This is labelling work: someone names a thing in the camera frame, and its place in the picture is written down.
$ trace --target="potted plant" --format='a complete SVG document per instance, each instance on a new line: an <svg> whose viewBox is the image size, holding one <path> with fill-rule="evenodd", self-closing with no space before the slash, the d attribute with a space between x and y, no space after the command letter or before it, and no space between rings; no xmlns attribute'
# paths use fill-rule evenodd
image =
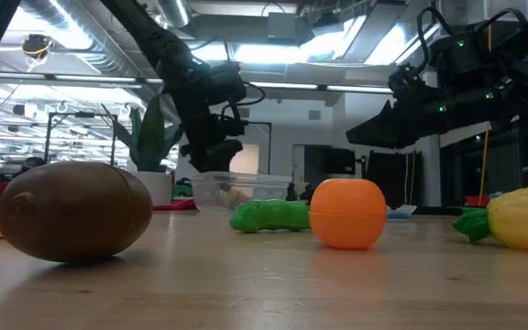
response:
<svg viewBox="0 0 528 330"><path fill-rule="evenodd" d="M131 134L111 116L115 136L129 148L129 157L137 166L133 174L148 189L154 206L168 205L171 203L172 181L160 163L181 139L182 128L176 124L165 126L158 96L150 100L143 120L137 108L130 111L129 117L132 122Z"/></svg>

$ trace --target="table surface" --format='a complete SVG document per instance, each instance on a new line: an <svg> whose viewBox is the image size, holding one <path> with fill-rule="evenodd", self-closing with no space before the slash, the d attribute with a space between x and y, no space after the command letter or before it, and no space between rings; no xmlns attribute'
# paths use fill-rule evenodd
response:
<svg viewBox="0 0 528 330"><path fill-rule="evenodd" d="M155 214L118 257L67 266L0 240L0 329L528 329L528 253L451 218L388 222L369 251Z"/></svg>

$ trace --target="orange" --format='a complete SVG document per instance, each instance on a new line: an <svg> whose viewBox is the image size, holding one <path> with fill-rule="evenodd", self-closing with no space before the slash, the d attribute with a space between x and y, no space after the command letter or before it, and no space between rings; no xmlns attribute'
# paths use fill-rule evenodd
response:
<svg viewBox="0 0 528 330"><path fill-rule="evenodd" d="M326 180L315 190L309 222L313 233L329 247L366 249L382 235L386 201L372 181Z"/></svg>

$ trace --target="green toy cucumber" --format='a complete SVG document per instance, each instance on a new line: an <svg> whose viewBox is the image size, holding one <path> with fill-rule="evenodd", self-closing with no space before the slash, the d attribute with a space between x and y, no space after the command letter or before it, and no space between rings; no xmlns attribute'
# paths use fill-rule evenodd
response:
<svg viewBox="0 0 528 330"><path fill-rule="evenodd" d="M229 225L244 233L260 230L301 231L309 226L309 206L280 200L251 201L238 206Z"/></svg>

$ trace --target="pipe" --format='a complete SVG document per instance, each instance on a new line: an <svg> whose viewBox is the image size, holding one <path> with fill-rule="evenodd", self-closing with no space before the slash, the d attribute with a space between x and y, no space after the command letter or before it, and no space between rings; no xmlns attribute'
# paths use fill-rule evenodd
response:
<svg viewBox="0 0 528 330"><path fill-rule="evenodd" d="M191 21L191 7L186 0L156 0L156 4L169 28L182 28Z"/></svg>
<svg viewBox="0 0 528 330"><path fill-rule="evenodd" d="M34 18L48 22L55 30L80 39L90 39L91 53L75 54L81 60L107 76L142 76L142 70L125 54L97 20L75 0L23 0L20 7ZM148 102L156 91L147 85L131 91Z"/></svg>

